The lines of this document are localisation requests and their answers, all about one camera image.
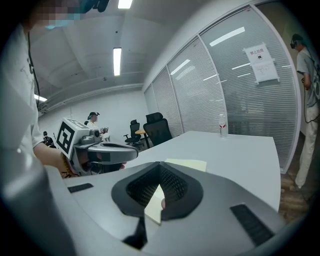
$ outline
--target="office chair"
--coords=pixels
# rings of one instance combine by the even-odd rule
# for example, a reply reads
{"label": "office chair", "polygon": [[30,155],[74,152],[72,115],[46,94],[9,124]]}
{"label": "office chair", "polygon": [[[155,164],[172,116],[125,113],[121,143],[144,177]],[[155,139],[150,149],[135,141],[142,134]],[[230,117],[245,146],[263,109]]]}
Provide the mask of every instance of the office chair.
{"label": "office chair", "polygon": [[125,142],[133,147],[138,147],[140,149],[140,145],[144,145],[143,143],[138,143],[140,141],[141,135],[136,134],[136,131],[140,129],[140,123],[137,120],[132,120],[130,122],[130,130],[131,130],[131,138],[128,138],[128,134],[123,135],[126,137]]}
{"label": "office chair", "polygon": [[172,139],[168,121],[159,112],[146,115],[146,123],[143,125],[143,129],[154,146]]}

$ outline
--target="white wall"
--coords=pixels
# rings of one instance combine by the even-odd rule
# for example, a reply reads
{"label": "white wall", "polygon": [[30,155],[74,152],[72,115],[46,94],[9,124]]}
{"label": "white wall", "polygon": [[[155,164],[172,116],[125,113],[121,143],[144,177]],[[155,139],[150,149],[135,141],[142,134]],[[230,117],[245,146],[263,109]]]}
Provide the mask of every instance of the white wall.
{"label": "white wall", "polygon": [[144,92],[148,88],[169,60],[197,33],[227,12],[249,2],[248,0],[211,0],[203,5],[174,34],[162,53],[150,65],[144,78],[142,91]]}
{"label": "white wall", "polygon": [[47,131],[54,139],[53,133],[57,137],[63,117],[84,123],[90,112],[100,113],[97,125],[100,128],[109,127],[111,141],[118,143],[124,143],[126,134],[130,138],[130,121],[136,119],[142,129],[148,115],[142,91],[127,89],[86,98],[50,111],[39,117],[40,131]]}
{"label": "white wall", "polygon": [[[294,63],[294,68],[297,70],[298,52],[295,49],[291,49],[290,42],[293,34],[299,34],[307,41],[308,44],[311,44],[311,41],[306,31],[304,30],[302,25],[299,23],[299,21],[295,18],[295,16],[280,2],[266,3],[258,6],[258,8],[270,20],[272,25],[280,34],[282,40],[284,41],[291,55],[291,58]],[[304,115],[305,89],[304,89],[303,83],[301,82],[303,75],[298,73],[297,76],[299,80],[301,107],[302,107],[300,131],[304,135],[306,135],[307,123],[305,121],[305,115]]]}

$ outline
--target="floor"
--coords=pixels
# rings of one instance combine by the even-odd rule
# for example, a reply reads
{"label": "floor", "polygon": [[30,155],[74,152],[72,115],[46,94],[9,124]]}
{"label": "floor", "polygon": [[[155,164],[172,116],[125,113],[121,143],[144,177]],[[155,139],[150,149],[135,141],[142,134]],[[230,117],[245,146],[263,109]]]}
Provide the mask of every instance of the floor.
{"label": "floor", "polygon": [[305,136],[300,133],[297,147],[286,174],[281,175],[281,198],[279,214],[290,223],[304,216],[313,202],[314,195],[320,188],[320,129],[314,147],[313,159],[305,185],[299,189],[295,178],[299,171],[300,155],[304,146]]}

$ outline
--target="black strip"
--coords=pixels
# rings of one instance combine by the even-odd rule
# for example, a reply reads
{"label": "black strip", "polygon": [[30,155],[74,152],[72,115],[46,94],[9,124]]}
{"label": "black strip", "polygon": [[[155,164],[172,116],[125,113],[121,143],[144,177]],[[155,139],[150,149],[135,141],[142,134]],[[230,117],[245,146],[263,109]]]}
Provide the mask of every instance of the black strip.
{"label": "black strip", "polygon": [[68,190],[70,191],[70,193],[75,193],[75,192],[79,192],[82,190],[86,190],[86,189],[90,189],[93,188],[94,186],[90,183],[85,183],[85,184],[81,184],[81,185],[76,185],[76,186],[69,186]]}
{"label": "black strip", "polygon": [[134,234],[127,236],[123,242],[139,250],[148,242],[144,217],[139,218]]}
{"label": "black strip", "polygon": [[272,238],[274,234],[257,216],[244,204],[230,207],[230,210],[240,222],[255,246],[259,246]]}

